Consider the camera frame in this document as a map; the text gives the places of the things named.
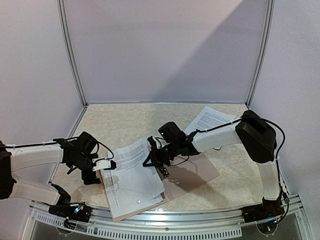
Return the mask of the white text page sheet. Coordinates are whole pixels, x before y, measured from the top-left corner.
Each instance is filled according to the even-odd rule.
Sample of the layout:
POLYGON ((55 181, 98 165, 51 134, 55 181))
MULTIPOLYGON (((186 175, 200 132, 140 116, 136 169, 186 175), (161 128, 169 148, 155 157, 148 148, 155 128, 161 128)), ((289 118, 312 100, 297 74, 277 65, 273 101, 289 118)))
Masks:
POLYGON ((165 187, 155 175, 105 175, 105 191, 114 219, 141 211, 160 203, 165 187))

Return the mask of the brown plastic folder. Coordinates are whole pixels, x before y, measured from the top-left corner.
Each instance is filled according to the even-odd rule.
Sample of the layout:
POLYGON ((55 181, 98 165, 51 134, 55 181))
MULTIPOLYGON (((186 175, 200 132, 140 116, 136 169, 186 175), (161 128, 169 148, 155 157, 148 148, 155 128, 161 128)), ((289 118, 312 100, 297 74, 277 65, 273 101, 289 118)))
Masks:
POLYGON ((126 214, 123 217, 113 218, 112 216, 113 221, 118 222, 165 204, 220 176, 219 171, 203 153, 191 157, 179 166, 170 167, 168 170, 170 176, 167 178, 163 178, 157 169, 156 171, 164 185, 164 192, 161 194, 162 201, 140 211, 126 214))

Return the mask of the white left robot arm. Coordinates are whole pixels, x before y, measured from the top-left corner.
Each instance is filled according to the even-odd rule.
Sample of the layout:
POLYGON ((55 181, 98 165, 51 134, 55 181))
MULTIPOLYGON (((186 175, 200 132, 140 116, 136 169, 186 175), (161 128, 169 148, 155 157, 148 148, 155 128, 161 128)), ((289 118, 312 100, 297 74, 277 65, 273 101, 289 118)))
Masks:
POLYGON ((24 145, 0 144, 0 198, 20 198, 41 202, 55 209, 63 216, 74 213, 71 196, 57 184, 43 184, 24 180, 16 172, 30 167, 63 164, 72 172, 81 170, 85 184, 97 183, 94 173, 94 158, 98 157, 98 141, 89 133, 78 137, 55 138, 49 142, 24 145))

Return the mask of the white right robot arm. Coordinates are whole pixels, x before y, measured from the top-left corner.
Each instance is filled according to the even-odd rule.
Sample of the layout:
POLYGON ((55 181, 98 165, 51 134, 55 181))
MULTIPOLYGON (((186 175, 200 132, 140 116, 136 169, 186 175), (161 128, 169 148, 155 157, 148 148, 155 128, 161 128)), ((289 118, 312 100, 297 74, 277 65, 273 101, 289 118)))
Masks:
POLYGON ((241 145, 257 165, 263 190, 262 202, 243 208, 243 213, 260 214, 262 218, 285 213, 282 201, 289 200, 281 184, 279 153, 286 135, 276 123, 246 110, 239 118, 209 129, 186 133, 170 121, 158 132, 166 144, 159 147, 155 137, 150 136, 147 139, 150 152, 143 167, 155 167, 166 178, 170 175, 166 168, 178 156, 193 157, 217 147, 241 145))

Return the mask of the metal folder clip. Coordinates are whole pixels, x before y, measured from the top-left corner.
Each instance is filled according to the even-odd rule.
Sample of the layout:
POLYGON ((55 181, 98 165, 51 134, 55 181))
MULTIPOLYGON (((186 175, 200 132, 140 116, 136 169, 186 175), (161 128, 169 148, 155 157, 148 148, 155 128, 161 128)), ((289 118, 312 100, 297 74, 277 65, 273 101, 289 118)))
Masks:
POLYGON ((163 167, 163 166, 160 166, 157 168, 160 175, 165 179, 165 178, 168 178, 170 176, 170 173, 168 172, 168 170, 163 167))

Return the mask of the white paper stack remainder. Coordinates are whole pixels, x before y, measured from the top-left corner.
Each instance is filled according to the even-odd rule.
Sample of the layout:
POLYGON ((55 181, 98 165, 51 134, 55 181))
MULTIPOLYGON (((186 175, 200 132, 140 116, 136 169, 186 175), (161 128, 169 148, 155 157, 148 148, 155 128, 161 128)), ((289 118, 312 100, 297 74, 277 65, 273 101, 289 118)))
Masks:
MULTIPOLYGON (((235 118, 235 115, 225 114, 206 106, 183 132, 189 135, 196 130, 207 131, 232 122, 235 118)), ((208 132, 198 132, 191 143, 199 153, 227 145, 240 144, 241 140, 235 127, 235 124, 231 124, 208 132)))

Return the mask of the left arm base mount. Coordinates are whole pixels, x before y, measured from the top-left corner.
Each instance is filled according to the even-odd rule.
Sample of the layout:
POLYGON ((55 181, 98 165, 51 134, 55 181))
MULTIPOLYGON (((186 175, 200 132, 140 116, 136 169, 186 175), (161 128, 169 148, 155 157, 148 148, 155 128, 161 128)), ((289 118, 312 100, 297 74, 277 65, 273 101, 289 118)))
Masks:
POLYGON ((77 202, 66 205, 51 205, 48 212, 51 215, 64 218, 64 228, 75 230, 78 222, 89 223, 93 208, 84 202, 77 202))

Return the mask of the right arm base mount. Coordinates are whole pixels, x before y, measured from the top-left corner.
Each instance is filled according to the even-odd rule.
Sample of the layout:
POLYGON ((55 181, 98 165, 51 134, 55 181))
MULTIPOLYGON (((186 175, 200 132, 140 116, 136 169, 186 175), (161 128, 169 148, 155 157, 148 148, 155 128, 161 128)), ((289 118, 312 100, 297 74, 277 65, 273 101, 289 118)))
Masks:
POLYGON ((259 222, 262 220, 282 219, 288 214, 289 206, 285 210, 281 200, 262 199, 262 203, 241 208, 241 215, 245 223, 259 222))

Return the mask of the left aluminium frame post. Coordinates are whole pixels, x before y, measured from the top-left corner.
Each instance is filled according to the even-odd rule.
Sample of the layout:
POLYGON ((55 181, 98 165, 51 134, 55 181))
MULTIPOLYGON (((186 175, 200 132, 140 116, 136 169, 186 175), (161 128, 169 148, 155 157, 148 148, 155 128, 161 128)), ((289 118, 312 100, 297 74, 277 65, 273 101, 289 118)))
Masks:
POLYGON ((73 81, 74 81, 81 105, 84 108, 86 108, 88 106, 88 103, 87 103, 85 91, 84 91, 84 88, 83 88, 83 85, 81 82, 80 74, 79 74, 79 71, 77 68, 76 57, 75 57, 73 46, 72 46, 72 40, 71 40, 71 35, 70 35, 70 31, 69 31, 69 26, 68 26, 65 1, 64 0, 57 0, 57 8, 58 8, 58 14, 59 14, 59 18, 60 18, 62 36, 63 36, 63 40, 64 40, 64 45, 65 45, 66 54, 67 54, 71 74, 73 77, 73 81))

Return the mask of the aluminium frame post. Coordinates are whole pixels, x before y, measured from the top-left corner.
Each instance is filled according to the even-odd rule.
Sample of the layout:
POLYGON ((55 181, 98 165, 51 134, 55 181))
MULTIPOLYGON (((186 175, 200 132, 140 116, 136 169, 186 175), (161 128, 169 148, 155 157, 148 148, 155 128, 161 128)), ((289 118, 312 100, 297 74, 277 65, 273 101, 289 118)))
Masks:
POLYGON ((251 81, 251 85, 246 97, 245 105, 249 109, 254 95, 255 91, 258 85, 259 77, 261 74, 261 70, 263 67, 263 62, 265 59, 266 55, 266 50, 268 46, 268 40, 270 36, 270 31, 271 31, 271 25, 272 25, 272 19, 273 19, 273 13, 274 13, 274 6, 275 6, 275 1, 274 0, 268 0, 267 1, 267 8, 265 12, 265 18, 264 18, 264 24, 263 24, 263 29, 262 29, 262 35, 261 35, 261 41, 260 41, 260 46, 259 46, 259 51, 258 51, 258 58, 257 62, 254 68, 254 73, 253 73, 253 78, 251 81))
POLYGON ((58 8, 58 14, 59 14, 59 18, 60 18, 62 36, 63 36, 63 40, 64 40, 64 45, 65 45, 66 54, 67 54, 71 74, 73 77, 73 81, 74 81, 81 105, 84 108, 86 108, 88 106, 88 103, 87 103, 85 91, 84 91, 84 88, 83 88, 83 85, 81 82, 80 74, 79 74, 79 71, 77 68, 76 57, 75 57, 73 46, 72 46, 72 40, 71 40, 71 35, 70 35, 70 31, 69 31, 69 26, 68 26, 65 1, 64 0, 57 0, 57 8, 58 8))

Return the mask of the right aluminium frame post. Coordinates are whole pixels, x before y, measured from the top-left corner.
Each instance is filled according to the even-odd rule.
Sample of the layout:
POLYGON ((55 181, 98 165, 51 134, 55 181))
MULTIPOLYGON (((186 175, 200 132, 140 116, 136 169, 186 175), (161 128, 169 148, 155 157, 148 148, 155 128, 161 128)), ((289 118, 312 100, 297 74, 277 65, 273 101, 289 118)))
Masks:
POLYGON ((270 36, 270 31, 271 31, 271 25, 272 25, 272 19, 273 19, 273 13, 274 13, 274 6, 275 6, 275 1, 274 0, 268 0, 267 1, 267 8, 265 12, 265 18, 264 18, 264 24, 263 24, 263 29, 262 29, 262 35, 261 35, 261 41, 260 41, 260 46, 259 46, 259 51, 258 51, 258 58, 257 62, 254 68, 254 73, 253 73, 253 78, 251 81, 251 85, 246 97, 245 105, 249 109, 254 95, 255 91, 258 85, 259 77, 261 74, 261 70, 263 67, 263 62, 265 59, 266 55, 266 50, 268 46, 268 40, 270 36))

